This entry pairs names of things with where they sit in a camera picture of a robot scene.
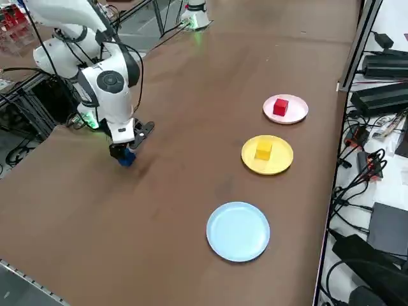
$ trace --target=light blue plate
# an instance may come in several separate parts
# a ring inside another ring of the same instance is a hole
[[[266,249],[270,228],[265,215],[244,202],[229,202],[217,208],[207,222],[207,239],[222,258],[243,262],[257,258]]]

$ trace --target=white device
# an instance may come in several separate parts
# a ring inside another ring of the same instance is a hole
[[[128,158],[153,129],[133,117],[129,88],[136,85],[140,70],[128,47],[105,17],[104,11],[92,0],[24,0],[31,15],[44,26],[58,29],[55,37],[44,41],[59,76],[72,81],[82,103],[79,112],[92,112],[105,132],[112,137],[111,155],[120,160]],[[101,45],[111,55],[104,61],[97,58]],[[43,49],[33,52],[36,64],[54,74]],[[79,68],[86,63],[88,67]]]
[[[185,12],[181,15],[182,22],[189,22],[188,29],[199,30],[210,24],[207,16],[205,0],[189,0]]]

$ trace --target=pink plate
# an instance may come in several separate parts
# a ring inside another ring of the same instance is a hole
[[[277,99],[283,99],[289,101],[288,110],[286,110],[285,116],[278,116],[273,114],[273,106]],[[272,121],[280,124],[294,124],[302,121],[309,108],[304,100],[299,97],[292,96],[291,94],[278,94],[270,97],[263,103],[263,112]]]

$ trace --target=black device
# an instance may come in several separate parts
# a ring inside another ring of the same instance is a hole
[[[375,41],[380,45],[381,48],[383,49],[389,49],[394,45],[394,41],[385,33],[377,33],[374,32],[374,39]]]
[[[366,78],[385,80],[408,78],[408,55],[366,55],[362,68]]]
[[[362,151],[357,153],[358,171],[361,177],[366,176],[369,180],[381,180],[383,178],[383,171],[378,157],[371,157],[369,153]]]
[[[370,133],[365,126],[355,125],[350,127],[344,138],[344,144],[351,147],[364,147],[367,143]]]
[[[349,297],[349,306],[387,306],[370,288],[360,286]]]
[[[351,103],[366,117],[398,113],[408,107],[408,83],[355,91]]]
[[[408,275],[358,235],[338,238],[333,252],[389,306],[408,306]]]
[[[382,53],[382,54],[386,54],[386,55],[395,55],[395,56],[408,55],[408,52],[406,52],[406,51],[393,50],[393,49],[385,49],[385,50],[382,51],[381,53]]]
[[[374,203],[367,242],[375,249],[408,254],[408,211]]]
[[[408,132],[407,132],[408,120],[407,119],[405,119],[405,123],[402,129],[403,131],[400,135],[400,138],[398,139],[397,148],[395,149],[395,154],[408,158]]]

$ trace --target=yellow block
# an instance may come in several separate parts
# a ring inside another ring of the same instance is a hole
[[[272,151],[272,141],[260,139],[256,146],[255,158],[268,161]]]

